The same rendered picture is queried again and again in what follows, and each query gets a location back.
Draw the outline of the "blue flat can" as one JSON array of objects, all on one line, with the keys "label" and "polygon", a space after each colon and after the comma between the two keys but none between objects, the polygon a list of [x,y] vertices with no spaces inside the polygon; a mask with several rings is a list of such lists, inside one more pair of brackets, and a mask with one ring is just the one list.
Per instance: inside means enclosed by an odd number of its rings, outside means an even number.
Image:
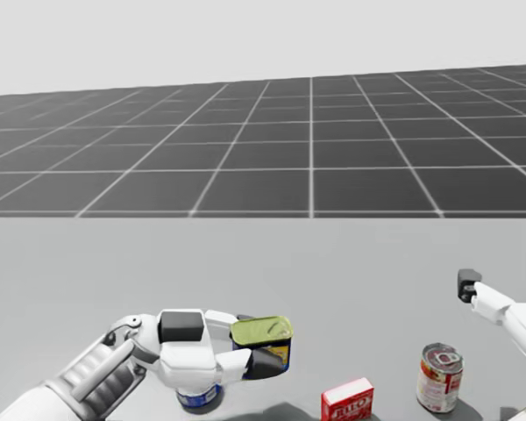
[{"label": "blue flat can", "polygon": [[215,410],[224,399],[224,388],[217,383],[211,384],[203,391],[177,389],[177,401],[189,413],[204,414]]}]

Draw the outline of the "red and white carton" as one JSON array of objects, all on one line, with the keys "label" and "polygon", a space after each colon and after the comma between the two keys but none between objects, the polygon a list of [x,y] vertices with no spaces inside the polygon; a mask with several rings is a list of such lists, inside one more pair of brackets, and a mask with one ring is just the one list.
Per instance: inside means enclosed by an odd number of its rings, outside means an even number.
[{"label": "red and white carton", "polygon": [[326,390],[320,421],[359,421],[372,416],[374,386],[365,377]]}]

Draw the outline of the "red and white can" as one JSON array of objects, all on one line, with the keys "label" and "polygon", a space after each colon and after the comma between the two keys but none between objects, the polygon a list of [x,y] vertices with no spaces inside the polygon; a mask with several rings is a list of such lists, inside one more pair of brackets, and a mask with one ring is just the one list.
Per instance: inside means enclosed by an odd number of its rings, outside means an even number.
[{"label": "red and white can", "polygon": [[440,342],[422,350],[416,399],[428,411],[446,414],[454,410],[463,376],[464,359],[453,346]]}]

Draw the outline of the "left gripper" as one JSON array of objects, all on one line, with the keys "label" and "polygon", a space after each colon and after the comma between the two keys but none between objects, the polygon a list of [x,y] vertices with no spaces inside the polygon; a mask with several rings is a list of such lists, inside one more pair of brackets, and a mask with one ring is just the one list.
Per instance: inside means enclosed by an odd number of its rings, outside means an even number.
[{"label": "left gripper", "polygon": [[231,326],[252,316],[217,310],[163,310],[158,316],[159,379],[172,389],[208,389],[219,381],[257,381],[284,374],[281,357],[241,348],[215,357],[211,339],[229,340]]}]

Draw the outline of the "green and blue rectangular can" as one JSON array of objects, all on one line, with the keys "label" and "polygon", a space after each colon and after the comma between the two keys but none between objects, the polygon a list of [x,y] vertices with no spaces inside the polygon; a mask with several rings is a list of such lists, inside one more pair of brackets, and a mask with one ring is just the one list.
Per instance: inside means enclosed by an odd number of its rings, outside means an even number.
[{"label": "green and blue rectangular can", "polygon": [[231,326],[232,349],[266,349],[281,357],[289,369],[291,341],[294,329],[284,316],[240,320]]}]

